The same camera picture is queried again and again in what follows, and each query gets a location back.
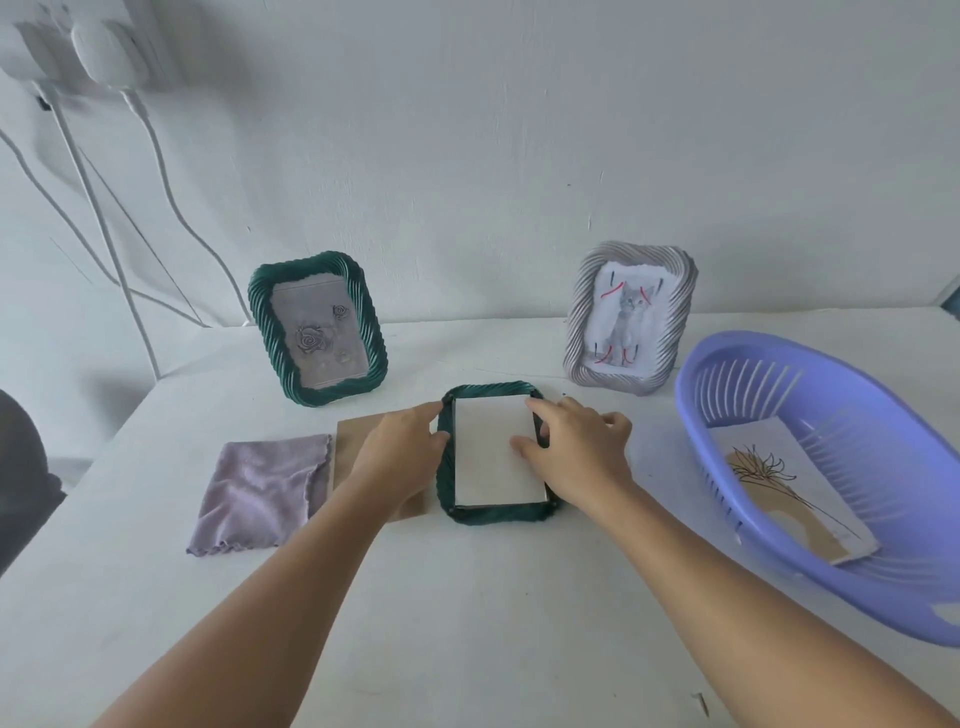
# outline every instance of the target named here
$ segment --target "gray kitten drawing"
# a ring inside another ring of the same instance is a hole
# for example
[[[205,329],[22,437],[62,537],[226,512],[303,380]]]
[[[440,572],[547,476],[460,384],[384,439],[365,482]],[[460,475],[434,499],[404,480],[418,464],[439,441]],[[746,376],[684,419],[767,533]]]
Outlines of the gray kitten drawing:
[[[660,292],[663,279],[656,286],[634,288],[624,281],[620,290],[620,311],[616,314],[613,331],[604,342],[603,350],[596,353],[594,364],[611,364],[614,367],[629,367],[636,361],[640,351],[640,324],[647,309],[653,305]]]

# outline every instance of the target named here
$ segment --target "table surface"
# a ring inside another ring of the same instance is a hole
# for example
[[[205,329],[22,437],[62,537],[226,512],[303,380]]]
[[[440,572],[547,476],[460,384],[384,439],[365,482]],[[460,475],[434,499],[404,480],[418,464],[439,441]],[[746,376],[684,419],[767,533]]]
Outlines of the table surface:
[[[690,316],[681,357],[715,331],[776,333],[887,384],[960,447],[960,325],[933,308]],[[334,432],[346,418],[525,379],[635,423],[638,482],[725,552],[960,714],[960,650],[904,637],[744,551],[720,519],[672,381],[636,398],[564,378],[560,319],[383,327],[390,372],[319,409],[286,400],[253,328],[205,330],[0,579],[0,716],[86,725],[269,555],[184,549],[227,441]],[[334,625],[299,726],[732,724],[626,559],[571,507],[469,527],[439,510],[376,539]]]

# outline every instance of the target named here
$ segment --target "green picture frame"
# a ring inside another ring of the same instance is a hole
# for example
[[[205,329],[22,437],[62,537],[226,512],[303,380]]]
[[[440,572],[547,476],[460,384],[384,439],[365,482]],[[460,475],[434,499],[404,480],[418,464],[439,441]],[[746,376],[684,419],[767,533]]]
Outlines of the green picture frame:
[[[278,283],[302,280],[319,273],[340,276],[347,284],[347,293],[356,311],[359,336],[367,352],[369,369],[365,376],[344,379],[322,389],[313,389],[302,386],[300,382],[300,369],[287,349],[286,331],[274,313],[271,299],[274,286]],[[251,313],[263,335],[263,344],[280,379],[283,394],[297,404],[320,407],[343,397],[370,392],[380,386],[387,375],[387,348],[380,333],[380,324],[376,320],[363,269],[346,253],[326,251],[313,257],[261,265],[251,276],[247,294]]]
[[[543,399],[540,390],[526,381],[507,381],[498,384],[463,384],[454,387],[444,395],[444,407],[440,411],[437,429],[450,433],[450,439],[444,448],[444,455],[437,469],[437,497],[444,512],[457,523],[465,525],[485,525],[507,521],[545,521],[560,507],[562,501],[546,486],[547,500],[543,503],[520,503],[516,505],[494,505],[465,507],[456,502],[456,424],[453,415],[453,402],[473,397],[505,397],[509,395],[529,395],[538,400]],[[533,415],[534,428],[537,433],[537,442],[542,448],[549,445],[549,440],[540,434],[542,420]]]

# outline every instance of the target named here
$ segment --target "hand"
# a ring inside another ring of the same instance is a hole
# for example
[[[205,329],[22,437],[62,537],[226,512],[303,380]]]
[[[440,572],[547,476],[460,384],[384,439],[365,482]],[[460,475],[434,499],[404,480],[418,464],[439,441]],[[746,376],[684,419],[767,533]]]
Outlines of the hand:
[[[589,513],[610,489],[633,485],[623,453],[633,425],[622,414],[598,415],[572,397],[557,404],[529,399],[527,406],[543,420],[540,434],[550,437],[550,447],[529,437],[513,437],[510,445],[558,496]]]
[[[423,490],[450,438],[447,432],[430,434],[430,423],[442,407],[432,401],[385,414],[367,435],[348,480],[372,489],[393,507]]]

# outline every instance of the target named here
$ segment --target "purple cloth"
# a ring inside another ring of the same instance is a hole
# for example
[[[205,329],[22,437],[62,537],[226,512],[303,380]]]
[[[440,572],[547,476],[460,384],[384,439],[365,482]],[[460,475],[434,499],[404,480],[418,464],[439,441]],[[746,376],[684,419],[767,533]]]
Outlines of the purple cloth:
[[[280,546],[326,500],[330,436],[227,443],[186,552]]]

